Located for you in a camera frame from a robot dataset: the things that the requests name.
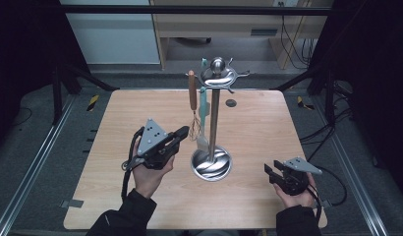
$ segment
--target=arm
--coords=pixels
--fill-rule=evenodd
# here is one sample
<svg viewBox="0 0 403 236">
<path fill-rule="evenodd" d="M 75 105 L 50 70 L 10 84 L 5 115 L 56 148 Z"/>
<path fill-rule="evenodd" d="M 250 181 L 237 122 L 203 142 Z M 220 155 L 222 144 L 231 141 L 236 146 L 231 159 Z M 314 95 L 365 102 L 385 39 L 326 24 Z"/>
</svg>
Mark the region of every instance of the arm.
<svg viewBox="0 0 403 236">
<path fill-rule="evenodd" d="M 94 223 L 87 236 L 146 235 L 146 226 L 156 208 L 151 199 L 162 177 L 173 169 L 172 156 L 162 170 L 146 169 L 143 165 L 133 170 L 136 188 L 128 194 L 119 210 L 108 210 Z"/>
<path fill-rule="evenodd" d="M 312 174 L 308 173 L 308 176 L 310 185 L 316 187 Z M 321 235 L 315 213 L 311 208 L 314 202 L 312 195 L 306 190 L 300 195 L 290 196 L 286 195 L 278 185 L 274 184 L 273 186 L 285 206 L 284 210 L 277 213 L 277 235 Z"/>
</svg>

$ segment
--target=gray tape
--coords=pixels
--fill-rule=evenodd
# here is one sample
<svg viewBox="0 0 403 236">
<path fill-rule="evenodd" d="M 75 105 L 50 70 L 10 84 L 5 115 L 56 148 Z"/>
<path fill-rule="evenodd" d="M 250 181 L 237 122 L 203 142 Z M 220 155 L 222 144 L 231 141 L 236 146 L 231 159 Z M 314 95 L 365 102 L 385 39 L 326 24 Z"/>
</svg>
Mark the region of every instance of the gray tape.
<svg viewBox="0 0 403 236">
<path fill-rule="evenodd" d="M 84 201 L 80 200 L 63 200 L 61 201 L 60 207 L 62 208 L 68 208 L 68 207 L 76 207 L 76 208 L 81 208 L 83 205 Z"/>
</svg>

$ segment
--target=hand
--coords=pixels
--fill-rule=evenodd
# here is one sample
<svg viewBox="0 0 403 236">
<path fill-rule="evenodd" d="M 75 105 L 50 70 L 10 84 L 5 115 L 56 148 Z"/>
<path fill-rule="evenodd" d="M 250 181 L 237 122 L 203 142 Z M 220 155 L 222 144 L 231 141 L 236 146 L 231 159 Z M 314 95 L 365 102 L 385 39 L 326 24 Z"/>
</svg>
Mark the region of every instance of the hand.
<svg viewBox="0 0 403 236">
<path fill-rule="evenodd" d="M 133 156 L 137 154 L 139 142 L 134 146 Z M 135 190 L 147 199 L 150 199 L 158 189 L 162 177 L 173 169 L 175 155 L 171 156 L 167 164 L 161 170 L 147 169 L 143 165 L 133 170 L 135 179 Z"/>
<path fill-rule="evenodd" d="M 312 174 L 307 173 L 307 175 L 309 177 L 310 185 L 312 185 L 314 188 L 316 188 L 315 179 L 313 178 Z M 295 207 L 298 205 L 301 205 L 302 207 L 311 207 L 313 205 L 313 202 L 315 199 L 309 193 L 308 190 L 305 190 L 305 192 L 303 192 L 299 195 L 290 196 L 290 195 L 285 194 L 284 191 L 282 191 L 282 189 L 277 184 L 273 184 L 273 186 L 274 186 L 276 194 L 278 195 L 278 197 L 280 197 L 280 199 L 282 200 L 282 203 L 284 204 L 284 206 L 286 208 Z"/>
</svg>

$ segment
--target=table top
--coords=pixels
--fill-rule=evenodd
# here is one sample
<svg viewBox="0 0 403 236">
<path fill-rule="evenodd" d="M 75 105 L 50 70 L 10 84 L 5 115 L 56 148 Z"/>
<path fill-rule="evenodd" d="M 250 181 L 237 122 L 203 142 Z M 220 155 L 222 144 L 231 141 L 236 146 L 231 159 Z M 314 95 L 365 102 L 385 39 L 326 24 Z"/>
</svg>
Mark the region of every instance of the table top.
<svg viewBox="0 0 403 236">
<path fill-rule="evenodd" d="M 211 90 L 207 91 L 208 100 Z M 228 107 L 227 99 L 237 102 Z M 133 134 L 152 118 L 166 132 L 193 121 L 187 90 L 116 90 L 107 105 L 64 226 L 89 229 L 108 209 L 122 204 L 121 189 Z M 205 135 L 209 137 L 210 116 Z M 224 179 L 205 181 L 191 169 L 196 141 L 185 139 L 153 200 L 157 208 L 148 229 L 275 228 L 275 215 L 284 209 L 263 171 L 266 163 L 304 156 L 283 94 L 275 90 L 235 90 L 220 93 L 216 144 L 232 156 Z M 134 188 L 131 176 L 128 191 Z M 320 227 L 327 223 L 323 213 Z"/>
</svg>

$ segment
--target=tape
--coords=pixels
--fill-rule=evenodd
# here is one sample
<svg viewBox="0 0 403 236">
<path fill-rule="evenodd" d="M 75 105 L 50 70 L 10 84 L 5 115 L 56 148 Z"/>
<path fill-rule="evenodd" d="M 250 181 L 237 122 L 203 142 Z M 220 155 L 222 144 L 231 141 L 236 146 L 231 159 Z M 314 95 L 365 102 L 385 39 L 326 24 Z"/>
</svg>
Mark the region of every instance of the tape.
<svg viewBox="0 0 403 236">
<path fill-rule="evenodd" d="M 90 103 L 88 104 L 87 111 L 92 111 L 93 110 L 94 105 L 97 103 L 97 100 L 98 100 L 98 95 L 94 95 L 91 98 Z"/>
<path fill-rule="evenodd" d="M 80 200 L 63 200 L 61 201 L 60 207 L 68 208 L 68 207 L 76 207 L 81 208 L 83 206 L 84 201 Z"/>
<path fill-rule="evenodd" d="M 297 96 L 297 105 L 308 110 L 315 110 L 315 107 L 313 105 L 306 105 L 305 103 L 303 103 L 303 99 L 300 96 Z"/>
</svg>

